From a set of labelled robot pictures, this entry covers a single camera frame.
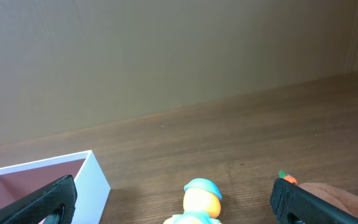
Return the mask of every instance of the turquoise cap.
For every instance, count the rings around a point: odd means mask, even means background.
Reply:
[[[218,187],[214,184],[214,182],[210,180],[204,178],[196,178],[185,185],[185,192],[189,188],[206,190],[208,192],[211,192],[212,194],[215,194],[219,200],[222,200],[222,195],[219,192]]]

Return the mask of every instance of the yellow and blue toy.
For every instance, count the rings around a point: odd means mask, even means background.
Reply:
[[[222,195],[210,180],[197,178],[185,185],[181,215],[173,215],[164,224],[222,224],[216,218],[221,213]]]

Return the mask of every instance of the beige wall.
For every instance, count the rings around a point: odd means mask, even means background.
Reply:
[[[0,144],[358,70],[355,34],[358,0],[0,0]]]

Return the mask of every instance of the white box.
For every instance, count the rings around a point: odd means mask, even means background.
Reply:
[[[0,168],[0,209],[66,174],[78,193],[72,223],[99,223],[110,186],[91,150]]]

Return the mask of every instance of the wooden table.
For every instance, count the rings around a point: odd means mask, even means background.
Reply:
[[[162,223],[213,180],[228,223],[275,223],[280,169],[358,195],[358,74],[0,147],[0,167],[92,149],[112,191],[101,223]]]

